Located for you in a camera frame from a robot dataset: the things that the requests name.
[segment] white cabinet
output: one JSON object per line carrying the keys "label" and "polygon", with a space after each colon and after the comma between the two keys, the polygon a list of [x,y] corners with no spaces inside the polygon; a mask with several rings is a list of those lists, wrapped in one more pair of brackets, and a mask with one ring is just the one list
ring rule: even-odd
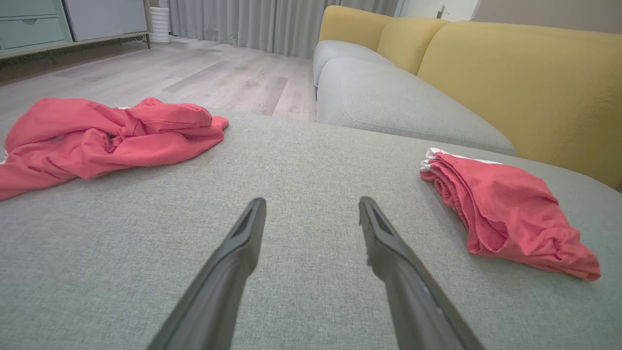
{"label": "white cabinet", "polygon": [[143,0],[65,0],[76,41],[147,30]]}

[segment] gray curtain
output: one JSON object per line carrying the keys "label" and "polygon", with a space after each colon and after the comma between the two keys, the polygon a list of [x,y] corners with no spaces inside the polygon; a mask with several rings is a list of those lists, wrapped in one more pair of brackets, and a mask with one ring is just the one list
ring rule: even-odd
{"label": "gray curtain", "polygon": [[342,5],[392,16],[396,0],[170,0],[173,35],[311,58],[322,14]]}

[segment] wall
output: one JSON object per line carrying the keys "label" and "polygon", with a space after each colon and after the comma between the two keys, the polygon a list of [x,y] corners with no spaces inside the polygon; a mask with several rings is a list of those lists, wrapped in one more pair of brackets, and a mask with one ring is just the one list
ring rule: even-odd
{"label": "wall", "polygon": [[478,22],[622,34],[622,0],[481,0],[474,17]]}
{"label": "wall", "polygon": [[404,5],[403,17],[432,17],[436,18],[439,3],[445,4],[444,19],[448,21],[468,21],[473,17],[473,11],[479,0],[410,0]]}

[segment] sofa seam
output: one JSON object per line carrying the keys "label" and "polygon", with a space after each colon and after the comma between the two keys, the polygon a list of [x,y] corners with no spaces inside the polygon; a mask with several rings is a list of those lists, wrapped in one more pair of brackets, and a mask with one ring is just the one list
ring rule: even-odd
{"label": "sofa seam", "polygon": [[424,54],[421,56],[421,61],[419,62],[419,66],[417,67],[417,74],[414,74],[416,77],[419,76],[419,70],[421,69],[421,66],[424,64],[425,54],[427,53],[428,49],[430,48],[430,44],[432,44],[432,41],[434,40],[436,35],[440,32],[440,30],[443,29],[444,27],[446,27],[448,24],[449,23],[445,23],[443,26],[439,27],[436,30],[436,32],[434,32],[434,35],[430,38],[430,40],[428,40],[427,45],[425,46]]}
{"label": "sofa seam", "polygon": [[618,80],[620,79],[620,76],[622,76],[622,68],[618,69],[612,83],[607,86],[607,88],[600,95],[598,100],[592,105],[592,107],[590,108],[590,111],[585,115],[585,118],[582,118],[581,122],[577,125],[577,127],[574,128],[571,134],[568,136],[568,138],[564,140],[564,142],[562,143],[562,146],[559,149],[559,152],[557,152],[557,154],[553,157],[553,159],[551,159],[552,163],[555,164],[557,163],[557,161],[559,161],[561,154],[564,153],[568,149],[569,144],[572,141],[574,141],[579,131],[584,130],[585,126],[592,122],[594,115],[597,113],[597,111],[601,109],[600,107],[603,104],[603,101],[605,100],[605,98],[609,97],[611,95],[611,91],[613,90],[613,88],[618,85]]}
{"label": "sofa seam", "polygon": [[448,140],[448,141],[466,141],[466,142],[469,142],[469,143],[472,143],[472,144],[477,144],[477,145],[480,145],[480,146],[486,146],[486,147],[490,147],[490,148],[493,148],[493,149],[498,149],[498,150],[502,150],[502,151],[510,151],[510,152],[512,152],[512,154],[509,154],[510,156],[515,156],[515,154],[516,154],[516,151],[514,150],[514,148],[502,148],[502,147],[498,147],[498,146],[493,146],[491,144],[479,143],[479,142],[476,142],[476,141],[460,140],[460,139],[455,139],[455,138],[451,138],[451,137],[447,137],[447,136],[440,136],[440,135],[428,134],[428,133],[419,133],[419,132],[413,132],[413,131],[403,130],[403,129],[399,129],[399,128],[389,128],[387,126],[375,125],[375,124],[372,124],[372,123],[367,123],[365,121],[360,121],[360,120],[354,119],[348,113],[348,110],[345,108],[345,104],[343,103],[343,98],[341,97],[341,85],[339,84],[339,81],[337,81],[337,79],[335,79],[335,83],[337,83],[337,89],[338,89],[338,92],[339,92],[339,102],[341,103],[341,107],[343,109],[343,112],[345,113],[345,115],[348,116],[348,118],[350,118],[351,120],[353,120],[353,121],[355,121],[355,122],[357,122],[359,124],[375,126],[377,128],[381,128],[381,129],[385,129],[385,130],[403,131],[405,133],[410,133],[410,134],[413,134],[413,135],[419,134],[419,135],[434,136],[434,137],[442,138],[442,139]]}

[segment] gray seat cushion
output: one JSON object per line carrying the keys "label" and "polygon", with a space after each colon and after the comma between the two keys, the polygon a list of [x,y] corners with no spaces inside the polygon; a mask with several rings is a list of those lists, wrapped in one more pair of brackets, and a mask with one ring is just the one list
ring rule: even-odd
{"label": "gray seat cushion", "polygon": [[315,82],[315,86],[318,86],[320,73],[324,65],[335,57],[349,57],[352,59],[394,66],[390,60],[365,46],[337,40],[322,40],[317,44],[315,52],[313,53],[313,81]]}
{"label": "gray seat cushion", "polygon": [[317,121],[514,154],[494,126],[397,67],[332,59],[320,78]]}
{"label": "gray seat cushion", "polygon": [[[145,349],[248,201],[267,218],[232,349],[397,349],[367,266],[371,196],[486,349],[622,343],[622,194],[498,153],[211,110],[225,140],[189,161],[76,179],[0,202],[0,348]],[[603,277],[588,283],[469,254],[467,232],[419,177],[430,146],[543,178]]]}

